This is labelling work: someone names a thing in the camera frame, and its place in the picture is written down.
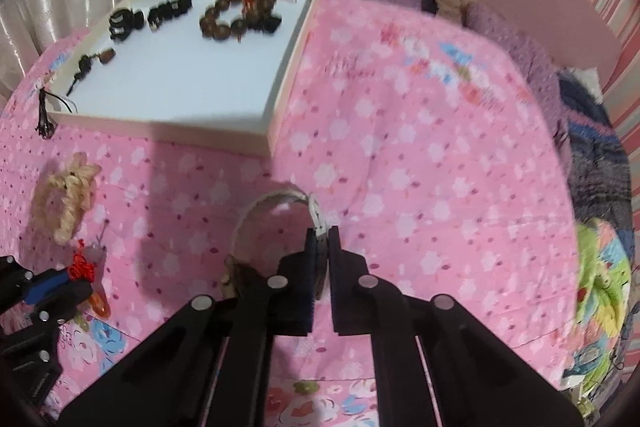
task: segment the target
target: pillow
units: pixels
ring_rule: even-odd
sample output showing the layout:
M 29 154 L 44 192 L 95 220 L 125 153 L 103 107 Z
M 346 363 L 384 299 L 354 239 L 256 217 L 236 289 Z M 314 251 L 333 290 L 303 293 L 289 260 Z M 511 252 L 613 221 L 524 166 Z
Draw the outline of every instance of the pillow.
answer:
M 555 67 L 545 47 L 536 39 L 511 26 L 483 4 L 474 3 L 466 13 L 466 27 L 498 44 L 511 57 L 529 84 L 545 118 L 564 173 L 571 171 L 571 145 Z

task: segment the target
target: blonde hair scrunchie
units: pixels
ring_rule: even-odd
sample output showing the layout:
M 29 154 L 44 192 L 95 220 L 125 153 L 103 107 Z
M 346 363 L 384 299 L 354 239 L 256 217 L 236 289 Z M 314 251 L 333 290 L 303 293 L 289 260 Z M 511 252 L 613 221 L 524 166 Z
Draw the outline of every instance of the blonde hair scrunchie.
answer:
M 53 231 L 58 245 L 66 245 L 71 240 L 82 216 L 91 210 L 95 177 L 101 170 L 99 165 L 87 164 L 86 154 L 75 153 L 65 169 L 49 175 L 36 186 L 31 214 L 38 224 Z M 64 192 L 60 216 L 47 213 L 47 202 L 54 190 Z

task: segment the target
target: pink floral bedspread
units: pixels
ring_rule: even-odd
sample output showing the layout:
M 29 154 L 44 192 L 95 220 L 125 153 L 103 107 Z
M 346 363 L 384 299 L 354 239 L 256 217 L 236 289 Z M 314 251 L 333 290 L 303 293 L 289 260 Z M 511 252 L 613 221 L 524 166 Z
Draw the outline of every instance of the pink floral bedspread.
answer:
M 318 195 L 371 272 L 408 295 L 450 293 L 559 383 L 577 284 L 573 214 L 518 71 L 488 41 L 393 6 L 321 0 L 315 24 L 271 160 L 63 126 L 41 140 L 37 81 L 82 34 L 48 49 L 20 84 L 0 119 L 1 254 L 36 271 L 68 264 L 72 246 L 57 247 L 30 219 L 33 188 L 75 151 L 102 166 L 77 237 L 90 243 L 107 223 L 102 285 L 113 315 L 63 328 L 54 407 L 191 296 L 219 298 L 239 211 L 291 183 Z M 284 214 L 255 232 L 265 270 L 302 249 L 308 223 Z M 338 338 L 328 301 L 315 317 L 307 338 L 276 341 L 268 423 L 374 427 L 368 338 Z

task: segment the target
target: white tray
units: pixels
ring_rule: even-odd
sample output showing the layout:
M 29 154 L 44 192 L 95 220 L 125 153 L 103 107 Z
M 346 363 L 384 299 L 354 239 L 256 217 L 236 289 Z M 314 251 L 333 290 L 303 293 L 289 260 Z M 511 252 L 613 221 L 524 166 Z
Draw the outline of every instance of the white tray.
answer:
M 142 10 L 167 0 L 123 0 Z M 282 17 L 270 36 L 248 32 L 242 42 L 204 39 L 199 21 L 215 0 L 193 0 L 182 17 L 156 32 L 145 25 L 125 42 L 109 38 L 109 15 L 92 28 L 57 71 L 49 89 L 73 102 L 73 113 L 53 97 L 47 110 L 58 123 L 125 136 L 147 137 L 271 156 L 293 78 L 310 30 L 316 0 L 278 0 Z M 221 15 L 231 22 L 240 7 Z M 94 60 L 86 78 L 66 92 L 81 55 L 113 48 L 115 58 Z

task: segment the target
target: black cord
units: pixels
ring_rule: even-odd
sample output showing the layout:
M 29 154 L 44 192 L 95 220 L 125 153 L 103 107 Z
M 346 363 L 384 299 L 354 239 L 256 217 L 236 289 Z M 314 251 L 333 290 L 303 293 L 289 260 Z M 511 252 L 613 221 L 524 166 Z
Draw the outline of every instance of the black cord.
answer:
M 42 139 L 49 140 L 56 131 L 56 124 L 49 120 L 46 100 L 47 92 L 41 87 L 38 93 L 38 126 L 36 127 L 36 131 L 38 131 L 38 135 L 40 135 Z
M 57 98 L 58 100 L 60 100 L 60 102 L 62 102 L 63 104 L 65 104 L 65 106 L 66 106 L 66 108 L 67 108 L 67 110 L 68 110 L 69 112 L 73 112 L 73 111 L 71 110 L 71 108 L 69 107 L 68 103 L 66 103 L 66 102 L 65 102 L 65 100 L 64 100 L 63 98 L 59 97 L 59 96 L 58 96 L 58 95 L 56 95 L 56 94 L 53 94 L 52 92 L 46 91 L 44 88 L 42 88 L 42 90 L 45 92 L 45 94 L 48 94 L 49 96 L 52 96 L 53 98 Z
M 73 83 L 71 84 L 71 86 L 69 87 L 69 90 L 66 92 L 66 95 L 69 96 L 71 94 L 71 92 L 74 90 L 74 87 L 76 87 L 76 83 L 78 82 L 77 78 L 74 78 Z

